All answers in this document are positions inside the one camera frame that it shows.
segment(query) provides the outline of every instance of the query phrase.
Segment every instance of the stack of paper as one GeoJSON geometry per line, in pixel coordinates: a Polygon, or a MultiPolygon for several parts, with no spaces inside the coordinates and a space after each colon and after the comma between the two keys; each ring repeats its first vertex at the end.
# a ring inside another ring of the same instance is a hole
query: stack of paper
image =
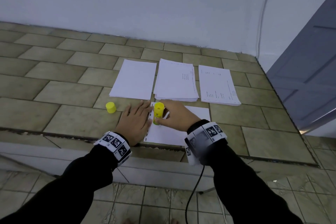
{"type": "Polygon", "coordinates": [[[161,59],[154,87],[156,99],[194,102],[198,99],[192,64],[161,59]]]}
{"type": "MultiPolygon", "coordinates": [[[[196,114],[200,119],[210,121],[209,109],[202,107],[186,106],[191,112],[196,114]]],[[[149,119],[153,119],[153,111],[149,114],[149,119]]],[[[170,145],[184,146],[184,139],[187,137],[186,132],[178,131],[173,128],[165,127],[162,125],[152,124],[148,130],[147,135],[143,139],[145,142],[162,143],[170,145]]]]}
{"type": "Polygon", "coordinates": [[[110,97],[150,100],[156,63],[124,60],[110,97]]]}
{"type": "Polygon", "coordinates": [[[201,101],[225,105],[241,105],[229,69],[198,66],[201,101]]]}

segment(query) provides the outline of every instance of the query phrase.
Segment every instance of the yellow cap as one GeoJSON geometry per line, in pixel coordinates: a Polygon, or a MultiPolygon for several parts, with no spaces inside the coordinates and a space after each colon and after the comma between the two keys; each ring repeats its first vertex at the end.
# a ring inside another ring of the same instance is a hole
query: yellow cap
{"type": "Polygon", "coordinates": [[[155,122],[155,118],[162,118],[163,116],[163,111],[165,109],[165,105],[161,102],[157,102],[154,105],[154,118],[153,118],[153,123],[155,125],[158,125],[158,123],[155,122]]]}
{"type": "Polygon", "coordinates": [[[117,110],[116,105],[113,102],[108,102],[106,104],[106,109],[108,113],[114,113],[117,110]]]}

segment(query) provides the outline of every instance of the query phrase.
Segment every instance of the yellow cylinder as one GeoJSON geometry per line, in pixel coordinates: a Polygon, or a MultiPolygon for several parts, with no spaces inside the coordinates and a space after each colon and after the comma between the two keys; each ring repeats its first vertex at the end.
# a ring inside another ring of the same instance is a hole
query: yellow cylinder
{"type": "Polygon", "coordinates": [[[153,118],[153,123],[155,125],[159,125],[158,123],[155,122],[156,118],[162,118],[163,117],[163,110],[165,109],[165,105],[161,102],[157,102],[154,105],[154,118],[153,118]]]}
{"type": "Polygon", "coordinates": [[[108,113],[114,113],[117,110],[117,108],[113,102],[108,102],[106,104],[106,110],[108,113]]]}

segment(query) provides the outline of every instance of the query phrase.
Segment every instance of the left hand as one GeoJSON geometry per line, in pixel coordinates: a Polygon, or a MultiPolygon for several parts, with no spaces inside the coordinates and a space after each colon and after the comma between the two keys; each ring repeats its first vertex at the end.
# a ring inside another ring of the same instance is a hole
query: left hand
{"type": "Polygon", "coordinates": [[[131,111],[131,105],[128,105],[121,115],[115,132],[122,134],[128,140],[129,146],[135,146],[140,142],[151,126],[153,121],[147,120],[149,112],[153,110],[150,104],[150,100],[145,103],[141,100],[131,111]]]}

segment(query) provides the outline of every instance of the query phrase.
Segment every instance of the gray door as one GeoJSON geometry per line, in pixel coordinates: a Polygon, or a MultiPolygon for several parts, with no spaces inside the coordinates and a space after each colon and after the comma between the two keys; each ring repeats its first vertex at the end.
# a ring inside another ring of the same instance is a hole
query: gray door
{"type": "Polygon", "coordinates": [[[299,129],[336,108],[336,0],[321,5],[267,77],[299,129]]]}

